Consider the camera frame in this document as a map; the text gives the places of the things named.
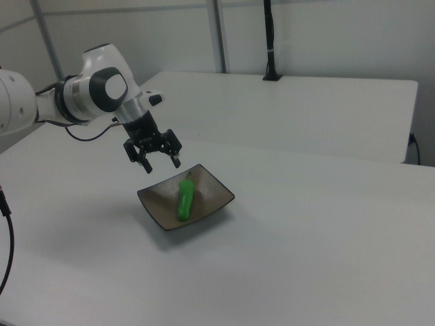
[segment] square bowl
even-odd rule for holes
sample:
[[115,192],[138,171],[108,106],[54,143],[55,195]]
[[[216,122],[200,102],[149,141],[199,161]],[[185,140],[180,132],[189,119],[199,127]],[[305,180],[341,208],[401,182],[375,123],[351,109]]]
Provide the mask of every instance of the square bowl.
[[[187,221],[178,219],[178,183],[191,173],[195,193]],[[234,199],[234,194],[204,166],[198,164],[179,175],[137,192],[143,207],[165,231],[182,228],[220,210]]]

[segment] green object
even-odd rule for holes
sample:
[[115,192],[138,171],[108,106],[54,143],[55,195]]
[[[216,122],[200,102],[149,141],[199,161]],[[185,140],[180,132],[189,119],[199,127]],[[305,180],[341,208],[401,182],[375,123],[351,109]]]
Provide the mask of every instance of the green object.
[[190,173],[187,178],[178,183],[179,202],[178,202],[178,219],[186,221],[190,216],[190,207],[192,206],[193,194],[195,192],[195,184],[189,180]]

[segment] white table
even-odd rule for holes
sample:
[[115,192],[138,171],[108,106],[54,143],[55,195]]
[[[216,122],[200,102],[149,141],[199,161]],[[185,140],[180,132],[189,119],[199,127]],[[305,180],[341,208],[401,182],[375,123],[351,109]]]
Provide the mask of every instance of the white table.
[[417,82],[159,73],[159,126],[181,137],[386,162],[405,160]]
[[[43,126],[0,155],[20,325],[433,325],[432,168],[181,140],[181,168],[131,164],[123,129]],[[197,163],[236,195],[162,231],[136,191]],[[0,268],[7,230],[0,220]]]

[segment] white robotic arm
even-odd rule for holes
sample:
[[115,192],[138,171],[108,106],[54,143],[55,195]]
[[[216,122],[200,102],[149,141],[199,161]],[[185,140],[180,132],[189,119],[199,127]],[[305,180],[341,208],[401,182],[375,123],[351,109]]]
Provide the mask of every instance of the white robotic arm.
[[[0,134],[38,122],[87,125],[100,115],[113,113],[130,137],[124,148],[131,162],[140,163],[150,173],[146,154],[160,151],[178,168],[181,143],[171,129],[158,131],[149,110],[163,101],[161,93],[143,94],[112,44],[89,49],[83,53],[83,60],[78,76],[67,76],[37,93],[19,73],[0,69]],[[147,99],[142,101],[145,107],[139,101],[143,97]]]

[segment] cable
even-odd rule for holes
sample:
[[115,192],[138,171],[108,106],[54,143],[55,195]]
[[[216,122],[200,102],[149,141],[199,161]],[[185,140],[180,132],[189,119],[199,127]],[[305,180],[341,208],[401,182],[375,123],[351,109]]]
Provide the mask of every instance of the cable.
[[53,89],[55,86],[56,86],[56,83],[51,84],[51,85],[45,87],[43,90],[40,90],[39,92],[36,92],[35,95],[40,95],[40,94],[42,94],[42,93],[45,93],[45,92],[47,92],[47,91]]
[[69,131],[68,127],[65,127],[65,130],[68,132],[68,134],[73,137],[76,141],[94,141],[95,139],[100,138],[101,136],[103,136],[110,128],[112,127],[116,127],[119,126],[119,123],[115,123],[115,124],[111,124],[108,127],[106,127],[106,129],[104,129],[102,132],[100,132],[97,136],[92,137],[92,138],[88,138],[88,139],[83,139],[83,138],[79,138],[77,136],[74,136],[71,131]]
[[15,248],[14,226],[12,225],[12,220],[11,220],[11,210],[7,205],[6,197],[5,194],[3,193],[3,190],[1,189],[1,185],[0,185],[0,210],[3,216],[6,217],[7,219],[7,226],[9,227],[9,238],[10,238],[9,259],[7,260],[5,275],[3,276],[3,280],[1,281],[1,285],[0,285],[0,295],[1,295],[3,289],[6,286],[6,282],[7,279],[9,278],[9,274],[11,272],[12,260],[14,259],[14,248]]
[[411,145],[412,143],[415,143],[415,148],[417,149],[417,162],[418,162],[418,165],[421,165],[420,148],[419,148],[419,144],[417,142],[417,139],[415,138],[415,134],[409,134],[408,146]]
[[420,164],[420,148],[419,148],[419,144],[418,144],[417,140],[415,140],[415,148],[417,148],[417,160],[418,160],[418,163],[419,163],[419,165],[421,165]]

